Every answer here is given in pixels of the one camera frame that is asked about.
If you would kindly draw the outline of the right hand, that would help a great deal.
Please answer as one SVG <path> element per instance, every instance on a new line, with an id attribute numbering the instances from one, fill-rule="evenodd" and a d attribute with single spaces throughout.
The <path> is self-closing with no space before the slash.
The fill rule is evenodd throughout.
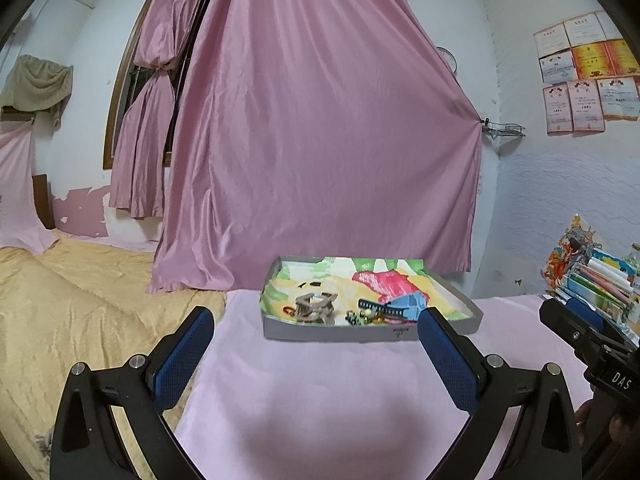
<path id="1" fill-rule="evenodd" d="M 584 448 L 587 441 L 597 440 L 602 436 L 603 429 L 593 426 L 594 417 L 591 415 L 593 408 L 593 399 L 584 402 L 575 412 L 575 422 L 578 430 L 579 445 Z M 609 441 L 616 445 L 624 445 L 631 434 L 631 428 L 620 414 L 614 413 L 608 422 Z"/>

